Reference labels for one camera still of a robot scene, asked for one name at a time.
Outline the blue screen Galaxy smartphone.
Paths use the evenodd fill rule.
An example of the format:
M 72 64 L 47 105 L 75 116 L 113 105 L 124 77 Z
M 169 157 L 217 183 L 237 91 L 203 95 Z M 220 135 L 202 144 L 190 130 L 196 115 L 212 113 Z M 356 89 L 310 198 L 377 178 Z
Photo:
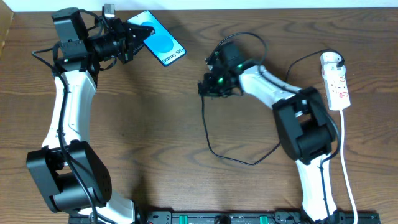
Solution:
M 167 67 L 173 64 L 187 53 L 181 43 L 150 11 L 144 11 L 128 19 L 127 22 L 154 28 L 155 33 L 146 38 L 144 44 L 163 66 Z

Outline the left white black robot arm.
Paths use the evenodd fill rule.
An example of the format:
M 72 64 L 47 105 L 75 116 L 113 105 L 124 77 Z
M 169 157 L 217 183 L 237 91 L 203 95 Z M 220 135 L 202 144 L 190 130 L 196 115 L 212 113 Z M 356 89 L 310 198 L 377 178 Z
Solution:
M 42 146 L 27 154 L 27 168 L 51 212 L 65 212 L 72 223 L 146 223 L 146 214 L 113 190 L 109 171 L 90 146 L 90 110 L 102 62 L 130 62 L 151 26 L 124 22 L 106 4 L 94 15 L 90 35 L 85 11 L 76 7 L 52 14 L 58 42 L 49 63 L 56 99 Z

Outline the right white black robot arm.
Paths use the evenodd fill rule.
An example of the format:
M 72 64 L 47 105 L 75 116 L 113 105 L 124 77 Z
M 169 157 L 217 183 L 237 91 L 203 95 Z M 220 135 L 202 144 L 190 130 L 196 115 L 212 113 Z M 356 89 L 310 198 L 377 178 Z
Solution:
M 331 192 L 331 145 L 339 136 L 320 93 L 277 78 L 255 60 L 246 60 L 234 42 L 218 44 L 206 59 L 209 72 L 198 83 L 204 97 L 229 97 L 234 89 L 254 96 L 274 116 L 279 144 L 297 166 L 303 218 L 309 223 L 338 223 Z

